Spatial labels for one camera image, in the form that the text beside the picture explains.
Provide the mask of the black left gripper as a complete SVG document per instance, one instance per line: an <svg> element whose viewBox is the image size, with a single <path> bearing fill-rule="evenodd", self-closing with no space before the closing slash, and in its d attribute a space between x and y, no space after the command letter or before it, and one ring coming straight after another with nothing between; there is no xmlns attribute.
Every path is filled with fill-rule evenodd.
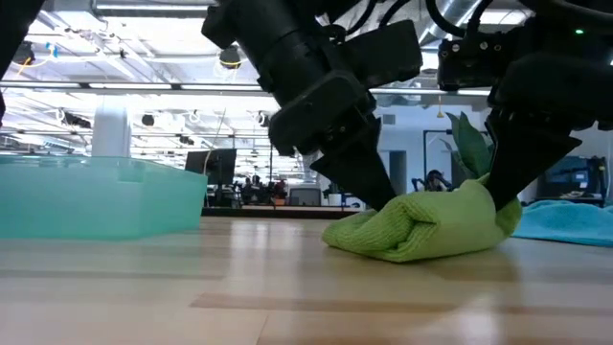
<svg viewBox="0 0 613 345"><path fill-rule="evenodd" d="M323 150L310 167L380 211L397 196L377 152L381 120L354 74L332 71L272 116L268 137L284 156Z"/></svg>

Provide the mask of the black office monitor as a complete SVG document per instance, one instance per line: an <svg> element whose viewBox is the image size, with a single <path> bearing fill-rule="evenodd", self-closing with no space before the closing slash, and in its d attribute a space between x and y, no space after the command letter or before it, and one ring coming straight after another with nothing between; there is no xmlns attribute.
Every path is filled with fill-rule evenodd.
<svg viewBox="0 0 613 345"><path fill-rule="evenodd" d="M191 151L187 155L185 170L206 174L209 185L231 185L234 182L236 160L236 149Z"/></svg>

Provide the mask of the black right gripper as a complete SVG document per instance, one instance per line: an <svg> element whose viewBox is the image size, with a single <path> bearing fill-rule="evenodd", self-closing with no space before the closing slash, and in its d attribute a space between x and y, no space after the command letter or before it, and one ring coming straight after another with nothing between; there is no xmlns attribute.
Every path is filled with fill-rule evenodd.
<svg viewBox="0 0 613 345"><path fill-rule="evenodd" d="M509 65L488 101L501 108L486 120L494 142L486 188L501 210L581 144L572 129L597 123L600 130L613 130L613 66L581 57L526 55Z"/></svg>

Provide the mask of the white building pillar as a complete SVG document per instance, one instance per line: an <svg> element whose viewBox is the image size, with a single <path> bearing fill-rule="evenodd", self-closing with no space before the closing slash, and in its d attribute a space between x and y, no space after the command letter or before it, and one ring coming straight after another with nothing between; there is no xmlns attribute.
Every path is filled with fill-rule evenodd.
<svg viewBox="0 0 613 345"><path fill-rule="evenodd" d="M128 157L131 123L124 107L98 107L92 137L92 155Z"/></svg>

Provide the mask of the green plant in white pot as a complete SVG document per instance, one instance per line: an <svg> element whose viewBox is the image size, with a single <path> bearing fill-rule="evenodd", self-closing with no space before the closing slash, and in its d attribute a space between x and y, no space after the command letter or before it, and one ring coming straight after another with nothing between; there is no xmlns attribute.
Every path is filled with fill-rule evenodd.
<svg viewBox="0 0 613 345"><path fill-rule="evenodd" d="M485 135L475 128L467 115L459 116L446 112L451 122L451 136L454 145L442 140L450 151L453 161L460 167L466 179L485 181L490 170L494 144L485 139Z"/></svg>

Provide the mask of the green microfiber towel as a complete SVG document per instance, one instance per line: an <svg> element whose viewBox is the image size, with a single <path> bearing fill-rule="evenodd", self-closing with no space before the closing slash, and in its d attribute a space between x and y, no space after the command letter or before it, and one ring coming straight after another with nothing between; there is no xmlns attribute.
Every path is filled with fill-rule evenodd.
<svg viewBox="0 0 613 345"><path fill-rule="evenodd" d="M496 210L487 179L465 181L451 192L413 192L330 224L330 247L391 263L409 263L491 249L518 227L516 198Z"/></svg>

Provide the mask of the blue microfiber towel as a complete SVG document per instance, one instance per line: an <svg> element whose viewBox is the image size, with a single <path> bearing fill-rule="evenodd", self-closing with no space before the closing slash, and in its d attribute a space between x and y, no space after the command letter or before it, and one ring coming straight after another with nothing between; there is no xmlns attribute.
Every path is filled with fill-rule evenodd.
<svg viewBox="0 0 613 345"><path fill-rule="evenodd" d="M521 239L613 247L613 205L537 201L523 208L513 236Z"/></svg>

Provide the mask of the teal translucent plastic basket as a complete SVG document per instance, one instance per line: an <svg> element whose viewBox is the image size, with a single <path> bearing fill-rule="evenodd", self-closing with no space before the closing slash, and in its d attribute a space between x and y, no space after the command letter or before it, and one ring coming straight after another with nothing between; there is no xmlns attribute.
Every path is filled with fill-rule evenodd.
<svg viewBox="0 0 613 345"><path fill-rule="evenodd" d="M0 155L0 239L126 240L193 230L203 174L125 157Z"/></svg>

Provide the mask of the black wall television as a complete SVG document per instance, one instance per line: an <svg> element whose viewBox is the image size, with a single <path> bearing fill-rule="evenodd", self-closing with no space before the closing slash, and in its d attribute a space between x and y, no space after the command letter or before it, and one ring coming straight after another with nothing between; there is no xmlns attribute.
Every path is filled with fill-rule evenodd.
<svg viewBox="0 0 613 345"><path fill-rule="evenodd" d="M537 179L537 197L561 197L572 192L606 196L604 157L565 156Z"/></svg>

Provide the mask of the person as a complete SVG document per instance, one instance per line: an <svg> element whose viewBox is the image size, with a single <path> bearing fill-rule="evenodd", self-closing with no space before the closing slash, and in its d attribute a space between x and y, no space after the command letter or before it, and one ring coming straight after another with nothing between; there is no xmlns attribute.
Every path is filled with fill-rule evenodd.
<svg viewBox="0 0 613 345"><path fill-rule="evenodd" d="M454 190L453 185L438 170L428 172L424 179L412 178L411 182L416 192L451 192Z"/></svg>

